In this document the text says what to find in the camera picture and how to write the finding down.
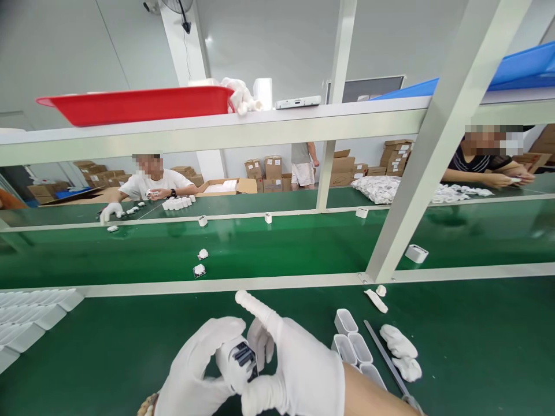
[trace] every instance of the gloved hand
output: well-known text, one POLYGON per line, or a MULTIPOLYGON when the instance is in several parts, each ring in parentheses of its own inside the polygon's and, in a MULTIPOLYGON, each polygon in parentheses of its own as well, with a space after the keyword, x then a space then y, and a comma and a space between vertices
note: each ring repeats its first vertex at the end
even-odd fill
POLYGON ((107 222, 110 222, 110 215, 119 214, 118 218, 121 218, 122 213, 123 207, 119 202, 110 202, 100 213, 100 223, 106 225, 107 222))
POLYGON ((241 396, 243 416, 270 408, 282 415, 342 416, 345 372, 339 355, 247 292, 237 292, 235 301, 258 318, 277 345, 277 372, 247 384, 241 396))
POLYGON ((212 416, 235 394, 222 377, 204 378, 210 357, 245 330, 239 318, 211 319, 189 338, 173 360, 154 416, 212 416))

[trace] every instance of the white pillar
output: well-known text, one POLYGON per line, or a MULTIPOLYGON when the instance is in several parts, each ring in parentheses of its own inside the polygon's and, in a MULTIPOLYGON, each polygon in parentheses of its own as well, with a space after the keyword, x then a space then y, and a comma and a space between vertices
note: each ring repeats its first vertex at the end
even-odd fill
MULTIPOLYGON (((330 104, 343 102, 343 90, 345 89, 345 78, 347 77, 356 11, 357 0, 341 0, 335 36, 334 66, 331 73, 330 104)), ((330 140, 324 144, 324 157, 320 165, 320 181, 316 201, 316 209, 319 212, 324 212, 328 203, 334 151, 335 140, 330 140)))
POLYGON ((376 283, 390 281, 530 3, 469 1, 366 270, 376 283))
MULTIPOLYGON (((187 87, 189 80, 207 78, 209 65, 206 62, 206 43, 198 25, 198 11, 195 2, 187 13, 187 21, 191 23, 190 34, 186 34, 181 26, 181 15, 166 7, 161 0, 160 13, 179 86, 187 87)), ((205 181, 227 177, 221 150, 201 150, 196 154, 205 181)))

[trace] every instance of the pile of white items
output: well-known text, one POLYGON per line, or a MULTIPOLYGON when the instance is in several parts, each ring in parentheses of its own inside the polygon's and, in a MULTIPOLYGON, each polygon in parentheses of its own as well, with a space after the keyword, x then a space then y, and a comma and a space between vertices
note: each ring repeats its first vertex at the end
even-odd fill
POLYGON ((171 197, 166 202, 162 203, 162 208, 164 208, 165 211, 179 211, 180 209, 193 205, 193 202, 196 200, 194 195, 184 196, 182 198, 171 197))
POLYGON ((75 289, 0 294, 0 373, 83 299, 75 289))
POLYGON ((380 335, 385 339, 387 348, 397 358, 393 358, 393 364, 399 369, 401 377, 408 382, 413 382, 422 377, 422 369, 416 361, 418 351, 409 339, 394 326, 383 325, 380 335))
POLYGON ((214 192, 234 192, 237 190, 237 179, 227 180, 222 184, 209 185, 208 188, 204 190, 205 194, 211 194, 214 192))
POLYGON ((231 95, 230 101, 233 104, 235 112, 240 116, 244 116, 247 112, 262 111, 264 110, 264 105, 261 101, 255 100, 247 85, 238 79, 233 78, 223 78, 221 81, 222 87, 231 88, 235 92, 231 95))
MULTIPOLYGON (((356 190, 361 191, 375 204, 391 204, 401 178, 398 176, 365 176, 351 183, 356 190)), ((432 203, 452 203, 459 200, 469 199, 469 195, 490 196, 493 192, 480 188, 470 188, 460 185, 442 185, 438 188, 432 198, 432 203)))

